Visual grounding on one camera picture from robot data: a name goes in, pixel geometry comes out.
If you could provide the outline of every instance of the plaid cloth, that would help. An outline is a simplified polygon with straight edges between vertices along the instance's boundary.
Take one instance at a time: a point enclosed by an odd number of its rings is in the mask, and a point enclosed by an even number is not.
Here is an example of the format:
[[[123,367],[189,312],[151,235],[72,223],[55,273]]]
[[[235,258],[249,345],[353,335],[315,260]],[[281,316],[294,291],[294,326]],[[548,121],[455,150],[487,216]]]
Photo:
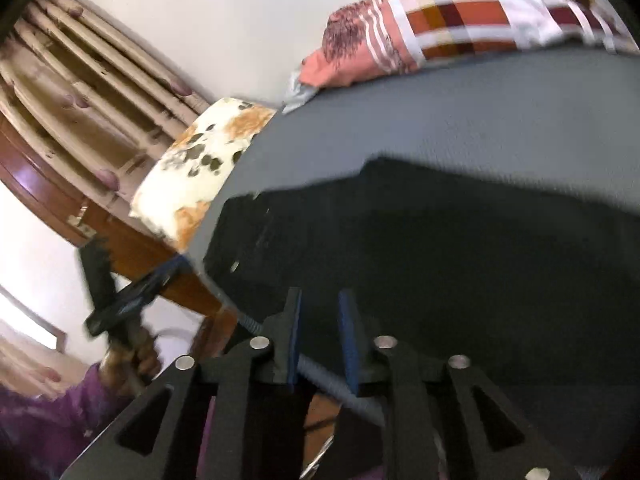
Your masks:
[[[330,16],[322,47],[294,73],[286,111],[319,88],[569,40],[638,52],[594,0],[362,0]]]

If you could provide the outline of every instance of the triangular cutout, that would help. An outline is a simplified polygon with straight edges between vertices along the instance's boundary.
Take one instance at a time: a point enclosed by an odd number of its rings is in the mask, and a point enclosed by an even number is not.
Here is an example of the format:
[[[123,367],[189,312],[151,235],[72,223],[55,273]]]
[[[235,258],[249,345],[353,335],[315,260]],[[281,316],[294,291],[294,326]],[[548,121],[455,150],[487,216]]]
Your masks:
[[[170,389],[165,388],[159,392],[122,430],[118,436],[118,444],[143,456],[151,454],[170,399]]]
[[[519,446],[524,442],[524,434],[491,397],[478,386],[473,387],[472,393],[482,426],[484,426],[484,433],[493,452]]]

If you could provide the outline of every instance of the gray surface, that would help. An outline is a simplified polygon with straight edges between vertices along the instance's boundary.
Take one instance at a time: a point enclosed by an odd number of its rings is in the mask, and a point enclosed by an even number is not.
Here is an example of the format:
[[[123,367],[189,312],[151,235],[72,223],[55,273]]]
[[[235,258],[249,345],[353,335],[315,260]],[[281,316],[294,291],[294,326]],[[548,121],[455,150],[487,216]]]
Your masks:
[[[599,195],[640,210],[638,124],[640,59],[584,47],[473,60],[325,91],[265,127],[210,206],[188,257],[209,289],[235,306],[202,263],[225,201],[356,173],[380,153]],[[251,319],[241,322],[260,330]],[[316,384],[332,378],[308,358],[299,370]],[[336,397],[380,420],[375,406],[348,398],[344,384],[330,382]]]

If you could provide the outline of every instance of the metal screw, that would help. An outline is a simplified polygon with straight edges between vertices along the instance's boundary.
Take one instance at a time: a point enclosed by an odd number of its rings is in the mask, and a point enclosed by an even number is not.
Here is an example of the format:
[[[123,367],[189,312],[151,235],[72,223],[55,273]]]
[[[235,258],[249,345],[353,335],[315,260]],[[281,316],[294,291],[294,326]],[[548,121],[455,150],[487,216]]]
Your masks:
[[[525,480],[549,480],[551,476],[551,471],[546,467],[535,467],[531,471],[529,471],[524,479]]]
[[[373,344],[378,348],[393,348],[398,344],[398,339],[392,335],[379,335],[373,340]]]
[[[178,370],[188,370],[189,368],[193,368],[193,365],[196,364],[196,361],[190,355],[181,355],[175,360],[175,367]]]
[[[449,366],[456,370],[464,370],[471,366],[471,359],[466,355],[453,355],[449,358]]]
[[[249,341],[249,345],[251,345],[251,348],[254,350],[262,350],[263,348],[267,348],[270,344],[271,342],[269,339],[262,335],[256,336]]]

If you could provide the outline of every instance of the person's hand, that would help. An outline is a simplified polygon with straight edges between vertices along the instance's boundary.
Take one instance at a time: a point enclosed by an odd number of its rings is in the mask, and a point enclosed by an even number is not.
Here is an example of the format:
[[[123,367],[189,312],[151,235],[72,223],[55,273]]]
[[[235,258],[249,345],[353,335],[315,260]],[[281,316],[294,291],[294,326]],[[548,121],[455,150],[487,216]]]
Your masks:
[[[137,339],[138,344],[135,350],[124,348],[117,343],[111,344],[100,363],[100,382],[120,396],[133,394],[127,367],[132,366],[134,357],[137,357],[140,363],[134,370],[139,376],[155,377],[162,368],[158,359],[158,351],[154,345],[156,340],[151,337],[149,331],[142,328]]]

